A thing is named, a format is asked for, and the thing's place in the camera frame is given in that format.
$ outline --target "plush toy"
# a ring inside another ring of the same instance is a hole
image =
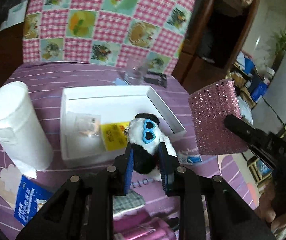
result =
[[[134,156],[134,170],[161,181],[158,167],[158,145],[164,142],[169,155],[176,152],[169,138],[161,132],[159,119],[154,114],[137,114],[126,129]]]

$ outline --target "green plant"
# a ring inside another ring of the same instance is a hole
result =
[[[275,55],[286,50],[286,30],[275,33],[274,38],[276,40]]]

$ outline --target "striped tablecloth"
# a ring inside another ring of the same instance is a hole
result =
[[[7,83],[22,81],[27,84],[36,114],[54,149],[54,159],[51,166],[45,172],[37,173],[37,182],[39,184],[55,191],[71,175],[85,175],[107,166],[107,163],[103,163],[91,167],[69,169],[64,165],[61,159],[59,140],[61,94],[62,89],[65,87],[113,85],[112,81],[123,74],[124,72],[120,69],[101,65],[50,63],[22,65],[7,80]],[[152,85],[152,87],[187,131],[181,140],[173,143],[176,151],[188,151],[197,154],[187,92],[172,76],[168,77],[168,87],[166,89],[155,85]],[[202,163],[197,163],[189,168],[193,169],[198,175],[205,177],[220,174],[217,156],[202,156],[202,159]],[[2,169],[8,168],[10,164],[12,164],[11,160],[0,146],[0,172]],[[252,208],[255,208],[244,178],[232,156],[224,158],[222,176]],[[134,172],[131,187],[144,197],[146,201],[145,208],[151,215],[158,213],[169,214],[179,208],[178,199],[167,198],[163,193],[160,182],[152,181],[150,178]],[[13,209],[0,196],[0,228],[10,240],[15,239],[22,229],[22,225],[13,215]]]

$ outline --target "yellow packet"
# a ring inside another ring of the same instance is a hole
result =
[[[118,150],[126,147],[127,136],[123,133],[130,122],[117,122],[101,124],[101,132],[107,151]]]

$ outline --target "plush toy ear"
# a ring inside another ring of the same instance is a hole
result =
[[[131,144],[133,149],[134,167],[139,174],[149,174],[155,167],[156,161],[141,145]]]
[[[157,126],[160,124],[160,120],[154,115],[154,114],[137,114],[135,118],[144,118],[144,119],[150,119],[153,122],[156,122]]]

